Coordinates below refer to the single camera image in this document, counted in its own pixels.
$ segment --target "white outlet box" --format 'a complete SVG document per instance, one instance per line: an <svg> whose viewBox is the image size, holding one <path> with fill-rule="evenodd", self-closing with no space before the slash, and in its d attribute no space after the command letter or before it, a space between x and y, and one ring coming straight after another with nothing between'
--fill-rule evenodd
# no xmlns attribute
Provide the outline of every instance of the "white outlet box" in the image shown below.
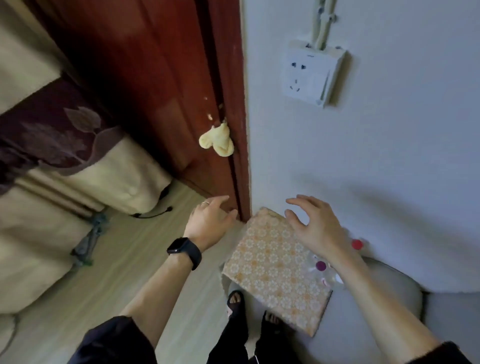
<svg viewBox="0 0 480 364"><path fill-rule="evenodd" d="M332 94L346 51L332 47L318 50L307 45L301 40L289 43L283 67L283 92L289 97L324 107Z"/></svg>

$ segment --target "light wooden floor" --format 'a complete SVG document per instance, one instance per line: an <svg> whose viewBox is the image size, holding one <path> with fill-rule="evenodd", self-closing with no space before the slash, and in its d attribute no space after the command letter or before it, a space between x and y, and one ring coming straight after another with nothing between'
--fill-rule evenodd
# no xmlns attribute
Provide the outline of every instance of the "light wooden floor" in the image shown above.
<svg viewBox="0 0 480 364"><path fill-rule="evenodd" d="M194 206L204 200L175 182L156 210L172 212L138 220L112 213L94 251L94 265L62 278L21 313L19 332L1 364L64 364L84 333L117 315L167 257ZM206 254L187 280L156 349L159 363L205 363L227 322L219 265L232 251L238 222Z"/></svg>

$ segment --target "red wooden door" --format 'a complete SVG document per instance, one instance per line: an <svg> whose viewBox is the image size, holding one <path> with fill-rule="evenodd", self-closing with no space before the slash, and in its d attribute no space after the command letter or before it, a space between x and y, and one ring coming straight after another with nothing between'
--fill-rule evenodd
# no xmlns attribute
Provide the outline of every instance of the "red wooden door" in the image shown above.
<svg viewBox="0 0 480 364"><path fill-rule="evenodd" d="M195 0L29 0L83 79L174 175L230 195L228 158L198 138L219 125Z"/></svg>

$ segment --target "black sleeve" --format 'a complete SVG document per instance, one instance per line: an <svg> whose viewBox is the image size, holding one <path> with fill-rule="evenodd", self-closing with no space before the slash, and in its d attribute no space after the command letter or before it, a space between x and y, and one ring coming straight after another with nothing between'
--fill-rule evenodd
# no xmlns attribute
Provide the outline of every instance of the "black sleeve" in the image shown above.
<svg viewBox="0 0 480 364"><path fill-rule="evenodd" d="M155 350L131 317L114 317L89 330L68 364L156 364Z"/></svg>
<svg viewBox="0 0 480 364"><path fill-rule="evenodd" d="M451 341L444 342L434 351L410 362L410 364L472 364Z"/></svg>

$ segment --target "person's left hand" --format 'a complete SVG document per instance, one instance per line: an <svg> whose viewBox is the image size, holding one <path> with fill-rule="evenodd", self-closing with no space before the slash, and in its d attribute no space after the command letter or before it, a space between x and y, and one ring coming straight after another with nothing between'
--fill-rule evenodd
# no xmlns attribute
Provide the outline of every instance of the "person's left hand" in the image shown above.
<svg viewBox="0 0 480 364"><path fill-rule="evenodd" d="M218 243L237 218L237 210L222 217L224 212L220 205L227 200L228 196L208 198L190 214L183 237L194 242L202 253Z"/></svg>

